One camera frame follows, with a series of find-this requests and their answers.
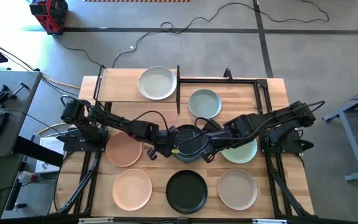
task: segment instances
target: mint green plate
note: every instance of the mint green plate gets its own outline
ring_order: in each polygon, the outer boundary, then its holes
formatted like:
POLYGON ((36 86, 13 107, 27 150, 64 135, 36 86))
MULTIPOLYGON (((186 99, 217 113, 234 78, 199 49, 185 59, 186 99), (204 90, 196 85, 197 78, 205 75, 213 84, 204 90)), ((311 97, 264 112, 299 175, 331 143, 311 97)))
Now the mint green plate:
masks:
POLYGON ((258 143, 256 139, 252 142, 240 146, 235 149, 225 149, 221 151, 222 155, 230 162, 243 164, 251 161, 258 151, 258 143))

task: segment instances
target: desk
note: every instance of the desk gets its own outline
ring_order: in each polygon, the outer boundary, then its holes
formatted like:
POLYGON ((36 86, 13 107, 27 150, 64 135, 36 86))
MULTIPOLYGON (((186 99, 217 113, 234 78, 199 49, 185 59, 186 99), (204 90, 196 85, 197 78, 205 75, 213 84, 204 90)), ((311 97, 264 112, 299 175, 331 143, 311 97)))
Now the desk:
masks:
MULTIPOLYGON (((14 91, 20 86, 19 82, 23 82, 30 88, 30 90, 21 90, 18 92, 16 100, 7 100, 3 105, 17 111, 28 112, 41 76, 40 72, 0 70, 0 88, 2 84, 5 84, 11 91, 14 91)), ((8 111, 8 113, 10 113, 9 121, 0 136, 0 189, 13 186, 23 159, 23 155, 11 154, 11 151, 23 125, 25 115, 14 111, 8 111)), ((0 217, 5 208, 9 192, 10 190, 5 190, 0 193, 0 217)))
MULTIPOLYGON (((133 75, 139 76, 139 73, 132 72, 133 75)), ((104 80, 109 80, 112 74, 109 69, 104 73, 104 80)), ((283 79, 269 78, 268 87, 270 99, 274 110, 288 106, 288 98, 285 91, 283 79)), ((96 77, 84 77, 80 91, 80 98, 87 99, 93 103, 92 96, 96 77)), ((145 102, 144 101, 118 101, 112 104, 112 112, 127 119, 135 118, 137 115, 148 111, 157 110, 161 112, 167 119, 168 125, 179 126, 181 124, 193 124, 195 117, 188 111, 187 100, 190 93, 199 88, 210 88, 218 93, 221 97, 223 106, 219 115, 215 120, 221 124, 240 115, 247 113, 257 113, 255 102, 254 88, 252 86, 240 86, 242 84, 182 84, 180 98, 180 114, 177 114, 176 103, 167 101, 145 102)), ((108 96, 107 83, 101 84, 101 96, 108 96)), ((147 114, 142 120, 151 121, 163 126, 162 120, 158 115, 147 114)), ((116 130, 110 129, 109 133, 114 134, 116 130)), ((62 167, 60 178, 57 184, 57 204, 61 207, 76 189, 80 179, 81 166, 84 153, 76 152, 71 155, 62 167)), ((313 213, 313 207, 310 200, 308 185, 306 182, 305 172, 301 161, 295 155, 282 155, 285 176, 288 188, 292 191, 296 199, 302 204, 306 211, 313 213)), ((82 209, 85 207, 88 189, 85 189, 82 199, 82 209)), ((280 208, 284 211, 282 193, 278 192, 280 208)), ((207 164, 205 161, 198 160, 189 164, 178 161, 173 156, 168 159, 158 154, 155 161, 151 161, 145 152, 140 159, 128 168, 118 168, 110 164, 103 153, 98 178, 96 182, 96 190, 91 211, 92 216, 104 217, 194 217, 194 218, 273 218, 272 199, 270 196, 269 180, 267 177, 267 168, 265 157, 258 152, 256 157, 246 164, 233 164, 222 155, 216 155, 215 160, 207 164), (258 186, 258 197, 253 206, 245 211, 235 211, 226 207, 220 201, 217 184, 219 177, 228 169, 240 168, 246 170, 256 181, 258 186), (134 212, 127 212, 120 209, 112 199, 112 186, 115 178, 126 169, 141 169, 146 172, 153 184, 153 192, 147 204, 134 212), (199 173, 207 183, 208 199, 205 206, 192 215, 183 215, 174 211, 168 204, 165 197, 165 187, 169 178, 179 170, 189 169, 199 173)))

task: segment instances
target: wooden tabletop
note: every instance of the wooden tabletop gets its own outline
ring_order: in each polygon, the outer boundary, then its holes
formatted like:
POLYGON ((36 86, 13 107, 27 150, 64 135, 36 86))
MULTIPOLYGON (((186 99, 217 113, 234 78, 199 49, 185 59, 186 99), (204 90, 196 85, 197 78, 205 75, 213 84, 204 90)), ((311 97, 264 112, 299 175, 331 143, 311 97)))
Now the wooden tabletop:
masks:
MULTIPOLYGON (((133 77, 128 80, 137 80, 142 70, 133 69, 130 71, 133 77)), ((107 69, 105 77, 114 74, 114 70, 107 69)), ((281 78, 268 78, 268 88, 270 99, 274 110, 288 106, 288 98, 285 91, 284 81, 281 78)), ((96 84, 96 77, 84 77, 80 91, 80 98, 92 102, 93 90, 96 84)), ((102 88, 106 88, 106 83, 102 82, 102 88)), ((125 85, 114 85, 114 88, 125 88, 125 85)), ((144 101, 117 101, 112 104, 112 113, 119 116, 125 116, 127 119, 133 119, 139 114, 148 110, 157 110, 167 119, 168 126, 179 126, 182 124, 193 124, 195 117, 188 111, 187 101, 190 94, 197 89, 208 88, 214 90, 221 97, 223 106, 221 112, 215 117, 220 124, 239 116, 240 114, 257 113, 255 102, 254 87, 247 84, 182 84, 180 98, 180 114, 177 114, 176 103, 167 101, 149 102, 144 101)), ((114 98, 108 96, 108 91, 102 89, 104 99, 114 98)), ((161 118, 156 114, 147 114, 141 120, 151 121, 163 128, 161 118)), ((117 133, 110 129, 110 135, 117 133)), ((150 146, 144 145, 144 151, 150 146)), ((128 168, 118 168, 107 160, 103 153, 101 158, 96 190, 93 201, 92 216, 104 217, 195 217, 195 218, 273 218, 272 198, 270 196, 269 180, 267 177, 267 168, 265 157, 258 151, 253 160, 246 164, 233 164, 227 161, 222 155, 217 154, 216 158, 210 164, 202 159, 183 163, 173 156, 164 158, 157 154, 158 158, 151 161, 145 153, 140 159, 128 168), (258 186, 257 200, 249 209, 244 211, 235 211, 225 206, 219 198, 217 184, 219 177, 228 169, 240 168, 247 171, 256 181, 258 186), (147 204, 136 211, 127 212, 119 208, 112 199, 112 186, 116 177, 127 169, 140 169, 146 172, 152 181, 153 192, 147 204), (205 206, 192 215, 183 215, 174 211, 168 204, 165 197, 165 187, 169 178, 180 170, 193 170, 199 173, 207 183, 208 199, 205 206)), ((72 154, 62 167, 62 171, 57 183, 56 201, 58 207, 66 202, 78 185, 83 163, 83 152, 72 154)), ((298 157, 292 154, 282 155, 285 177, 288 188, 296 199, 302 204, 306 211, 313 213, 313 207, 310 200, 308 184, 306 182, 305 171, 298 157)), ((283 197, 280 190, 277 190, 278 200, 282 212, 284 211, 283 197)), ((85 207, 88 187, 85 189, 82 209, 85 207)))

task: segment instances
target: concrete floor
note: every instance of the concrete floor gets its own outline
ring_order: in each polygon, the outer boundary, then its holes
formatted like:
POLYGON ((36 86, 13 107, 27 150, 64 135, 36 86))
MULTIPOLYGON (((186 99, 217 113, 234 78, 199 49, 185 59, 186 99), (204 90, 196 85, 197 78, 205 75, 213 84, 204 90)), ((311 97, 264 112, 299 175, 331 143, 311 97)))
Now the concrete floor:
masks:
MULTIPOLYGON (((43 32, 26 32, 23 27, 37 26, 26 1, 1 0, 6 4, 0 18, 0 45, 22 60, 62 82, 81 85, 84 75, 97 75, 98 66, 81 52, 64 49, 55 37, 43 32), (10 7, 19 12, 13 14, 10 7)), ((156 28, 171 21, 185 27, 196 16, 211 17, 229 0, 193 0, 191 3, 102 3, 68 0, 67 27, 145 27, 156 28)), ((241 0, 252 6, 251 0, 241 0)), ((358 30, 357 0, 314 1, 330 15, 327 24, 315 22, 274 23, 262 16, 265 29, 358 30)), ((313 5, 299 0, 259 0, 260 9, 275 19, 324 18, 313 5)), ((255 13, 229 6, 209 24, 195 22, 197 28, 257 29, 255 13)), ((131 49, 143 35, 138 32, 66 32, 60 37, 68 47, 82 48, 91 58, 110 67, 121 52, 131 49)), ((320 118, 358 93, 358 35, 266 34, 273 76, 284 78, 290 101, 312 103, 326 100, 315 115, 320 118)), ((266 77, 258 34, 186 33, 156 34, 146 37, 138 51, 121 57, 117 68, 147 68, 154 65, 181 65, 182 75, 220 77, 226 67, 235 77, 266 77)), ((21 68, 13 63, 8 67, 21 68)), ((63 109, 58 93, 41 83, 29 114, 48 124, 61 122, 63 109), (50 93, 56 98, 47 98, 50 93)), ((26 119, 21 135, 31 137, 44 127, 26 119)), ((358 166, 339 121, 325 124, 318 119, 305 130, 304 138, 315 147, 305 152, 306 176, 315 213, 324 218, 358 220, 358 180, 346 183, 343 175, 357 172, 358 166)), ((34 161, 28 169, 34 170, 34 161)), ((18 202, 29 208, 5 212, 3 217, 46 214, 51 183, 29 185, 21 190, 18 202)))

